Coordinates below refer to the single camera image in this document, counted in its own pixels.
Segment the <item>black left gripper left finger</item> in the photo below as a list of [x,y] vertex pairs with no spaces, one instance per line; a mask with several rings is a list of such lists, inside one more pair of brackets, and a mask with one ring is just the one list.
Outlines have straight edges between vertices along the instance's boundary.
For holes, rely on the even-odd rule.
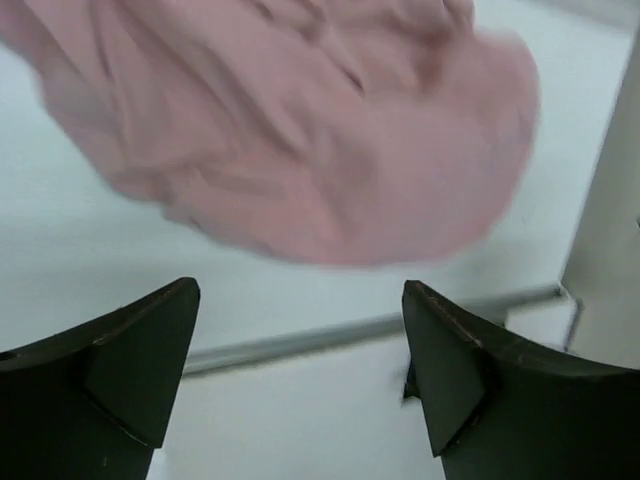
[[1,355],[4,479],[144,479],[162,447],[200,288],[179,278]]

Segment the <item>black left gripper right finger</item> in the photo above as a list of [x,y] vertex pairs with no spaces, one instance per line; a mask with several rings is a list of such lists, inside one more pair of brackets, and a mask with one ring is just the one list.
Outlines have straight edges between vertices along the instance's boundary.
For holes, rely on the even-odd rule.
[[512,333],[404,286],[404,395],[449,479],[635,479],[639,374]]

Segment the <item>pink trousers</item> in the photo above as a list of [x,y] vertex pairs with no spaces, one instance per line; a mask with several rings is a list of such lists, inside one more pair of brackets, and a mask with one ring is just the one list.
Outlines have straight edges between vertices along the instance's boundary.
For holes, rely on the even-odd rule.
[[540,109],[529,49],[470,1],[5,1],[1,38],[113,189],[299,263],[467,248]]

